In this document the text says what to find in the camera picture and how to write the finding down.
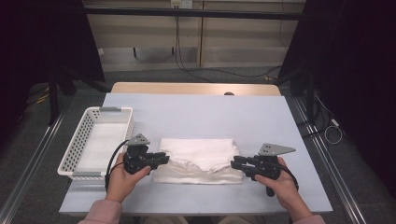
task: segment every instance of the person's right hand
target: person's right hand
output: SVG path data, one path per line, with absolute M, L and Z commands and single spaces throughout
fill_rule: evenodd
M 286 166 L 283 158 L 278 157 L 278 162 L 281 165 Z M 259 183 L 274 190 L 277 200 L 282 207 L 288 210 L 293 222 L 305 217 L 313 216 L 298 193 L 297 188 L 294 186 L 293 179 L 285 171 L 281 172 L 280 177 L 277 180 L 273 180 L 262 175 L 255 175 L 254 177 Z

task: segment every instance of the basket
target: basket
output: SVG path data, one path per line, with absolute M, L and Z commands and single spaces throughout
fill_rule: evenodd
M 64 153 L 58 174 L 74 180 L 104 179 L 115 149 L 132 136 L 132 113 L 131 107 L 87 108 Z

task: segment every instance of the sleeve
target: sleeve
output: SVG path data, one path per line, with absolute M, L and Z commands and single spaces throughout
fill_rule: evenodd
M 92 204 L 90 212 L 78 224 L 118 224 L 122 205 L 119 202 L 110 200 L 99 200 Z
M 293 224 L 326 224 L 320 215 L 300 219 Z

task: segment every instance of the folded towel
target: folded towel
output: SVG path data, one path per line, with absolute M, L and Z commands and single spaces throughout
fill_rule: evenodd
M 239 155 L 233 139 L 163 138 L 160 152 L 169 162 L 154 172 L 154 182 L 186 184 L 240 184 L 242 172 L 231 168 Z

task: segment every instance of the white fabric on lap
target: white fabric on lap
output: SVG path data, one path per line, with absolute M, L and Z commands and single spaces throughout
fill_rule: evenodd
M 163 138 L 160 152 L 170 156 L 168 164 L 154 172 L 154 182 L 186 184 L 240 184 L 243 173 L 231 168 L 239 155 L 233 139 Z

